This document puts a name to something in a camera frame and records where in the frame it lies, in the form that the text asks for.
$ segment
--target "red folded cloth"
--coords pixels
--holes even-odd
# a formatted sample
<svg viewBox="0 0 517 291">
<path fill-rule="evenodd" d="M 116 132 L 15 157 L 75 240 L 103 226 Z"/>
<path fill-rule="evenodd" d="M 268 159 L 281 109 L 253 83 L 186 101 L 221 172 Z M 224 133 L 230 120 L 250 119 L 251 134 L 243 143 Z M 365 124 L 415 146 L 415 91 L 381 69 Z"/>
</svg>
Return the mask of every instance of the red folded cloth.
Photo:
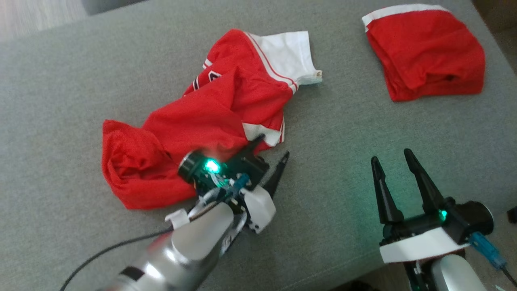
<svg viewBox="0 0 517 291">
<path fill-rule="evenodd" d="M 106 120 L 102 172 L 128 209 L 194 197 L 177 169 L 192 150 L 225 161 L 257 135 L 259 150 L 284 140 L 283 106 L 299 85 L 321 82 L 307 32 L 226 33 L 182 98 L 151 113 L 142 128 Z"/>
<path fill-rule="evenodd" d="M 482 91 L 483 48 L 465 24 L 442 6 L 391 6 L 362 21 L 383 64 L 393 101 Z"/>
</svg>

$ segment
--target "green led light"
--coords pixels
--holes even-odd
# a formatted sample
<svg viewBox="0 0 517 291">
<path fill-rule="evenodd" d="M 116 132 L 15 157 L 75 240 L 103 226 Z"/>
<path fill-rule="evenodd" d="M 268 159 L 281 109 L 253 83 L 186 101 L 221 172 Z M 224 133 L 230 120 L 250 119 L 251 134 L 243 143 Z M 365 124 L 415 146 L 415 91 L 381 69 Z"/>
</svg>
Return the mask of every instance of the green led light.
<svg viewBox="0 0 517 291">
<path fill-rule="evenodd" d="M 447 211 L 445 211 L 445 210 L 440 210 L 440 220 L 441 220 L 442 222 L 444 222 L 444 221 L 445 221 L 445 219 L 447 219 Z"/>
<path fill-rule="evenodd" d="M 206 161 L 205 169 L 211 173 L 217 174 L 221 170 L 221 166 L 219 166 L 215 160 L 209 159 Z"/>
</svg>

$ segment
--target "white trim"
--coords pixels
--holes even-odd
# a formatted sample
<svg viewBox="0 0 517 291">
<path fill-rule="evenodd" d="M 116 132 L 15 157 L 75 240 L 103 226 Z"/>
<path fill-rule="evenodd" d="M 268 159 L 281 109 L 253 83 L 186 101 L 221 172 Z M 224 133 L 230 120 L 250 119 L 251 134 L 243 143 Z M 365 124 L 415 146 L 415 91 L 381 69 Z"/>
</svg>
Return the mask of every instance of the white trim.
<svg viewBox="0 0 517 291">
<path fill-rule="evenodd" d="M 221 74 L 219 74 L 218 72 L 214 72 L 214 71 L 210 71 L 210 72 L 208 72 L 208 80 L 209 80 L 210 82 L 214 81 L 215 79 L 219 78 L 220 76 L 221 76 Z"/>
<path fill-rule="evenodd" d="M 264 54 L 262 49 L 259 47 L 259 45 L 255 39 L 255 38 L 260 38 L 260 36 L 252 35 L 247 32 L 245 32 L 244 34 L 246 34 L 246 36 L 250 39 L 250 42 L 253 45 L 253 47 L 255 47 L 255 50 L 257 51 L 258 55 L 260 56 L 262 64 L 264 64 L 264 67 L 266 68 L 268 75 L 270 75 L 273 79 L 275 79 L 279 82 L 286 83 L 293 90 L 293 94 L 294 94 L 296 92 L 296 88 L 294 86 L 293 81 L 288 78 L 282 77 L 273 71 L 273 68 L 271 67 L 271 65 L 269 63 L 269 60 L 267 59 L 266 55 Z"/>
<path fill-rule="evenodd" d="M 380 19 L 386 16 L 391 16 L 395 14 L 401 14 L 401 13 L 408 13 L 408 12 L 414 12 L 414 11 L 426 11 L 426 10 L 441 10 L 441 11 L 447 11 L 449 10 L 445 9 L 444 7 L 440 5 L 428 5 L 428 4 L 404 4 L 404 5 L 395 5 L 386 7 L 383 9 L 376 10 L 372 13 L 369 13 L 362 17 L 362 22 L 364 23 L 364 27 L 366 31 L 368 31 L 368 24 L 370 22 Z"/>
<path fill-rule="evenodd" d="M 267 36 L 245 34 L 255 47 L 267 73 L 273 79 L 285 82 L 293 93 L 299 85 L 316 84 L 323 80 L 322 72 L 316 70 L 312 63 L 307 31 Z"/>
<path fill-rule="evenodd" d="M 192 88 L 194 88 L 194 91 L 199 90 L 199 80 L 198 80 L 198 77 L 196 77 L 194 79 L 194 81 L 192 82 Z"/>
<path fill-rule="evenodd" d="M 242 127 L 244 128 L 244 133 L 248 140 L 253 140 L 259 134 L 264 134 L 264 142 L 266 142 L 268 146 L 274 147 L 280 143 L 281 131 L 267 128 L 262 124 L 251 124 L 245 122 L 242 123 Z"/>
</svg>

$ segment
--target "gray couch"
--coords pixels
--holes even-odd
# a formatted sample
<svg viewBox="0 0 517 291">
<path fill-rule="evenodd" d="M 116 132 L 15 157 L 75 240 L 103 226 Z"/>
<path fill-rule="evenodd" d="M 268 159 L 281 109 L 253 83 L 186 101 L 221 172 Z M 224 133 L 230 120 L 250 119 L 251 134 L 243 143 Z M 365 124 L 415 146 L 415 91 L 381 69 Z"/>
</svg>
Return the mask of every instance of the gray couch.
<svg viewBox="0 0 517 291">
<path fill-rule="evenodd" d="M 308 30 L 324 81 L 296 93 L 286 142 L 264 154 L 292 155 L 274 221 L 241 235 L 201 290 L 324 291 L 382 266 L 372 155 L 407 216 L 422 210 L 405 147 L 444 195 L 494 213 L 517 205 L 517 80 L 470 1 L 424 2 L 450 9 L 483 45 L 482 94 L 390 100 L 361 17 L 403 0 L 150 0 L 0 44 L 2 290 L 57 290 L 98 250 L 165 226 L 178 206 L 128 211 L 111 193 L 101 125 L 140 126 L 180 98 L 231 28 Z M 69 289 L 101 287 L 146 244 L 101 257 Z"/>
</svg>

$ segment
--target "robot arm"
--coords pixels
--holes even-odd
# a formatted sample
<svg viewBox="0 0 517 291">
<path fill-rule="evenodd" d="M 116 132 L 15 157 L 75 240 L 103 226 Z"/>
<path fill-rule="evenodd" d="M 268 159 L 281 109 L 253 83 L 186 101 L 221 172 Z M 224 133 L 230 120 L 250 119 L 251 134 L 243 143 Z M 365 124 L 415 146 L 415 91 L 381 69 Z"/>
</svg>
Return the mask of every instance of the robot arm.
<svg viewBox="0 0 517 291">
<path fill-rule="evenodd" d="M 467 261 L 447 253 L 464 256 L 462 249 L 473 233 L 490 234 L 494 228 L 490 211 L 479 202 L 456 204 L 453 198 L 444 198 L 413 152 L 405 149 L 404 155 L 424 211 L 406 219 L 393 201 L 378 158 L 371 159 L 379 220 L 384 224 L 379 249 L 384 262 L 403 263 L 411 290 L 485 291 Z"/>
<path fill-rule="evenodd" d="M 178 172 L 196 187 L 196 205 L 168 215 L 174 230 L 152 242 L 104 291 L 196 290 L 245 225 L 260 233 L 276 213 L 272 197 L 289 157 L 287 152 L 265 183 L 270 192 L 262 188 L 269 165 L 252 153 L 262 139 L 223 165 L 189 153 Z"/>
</svg>

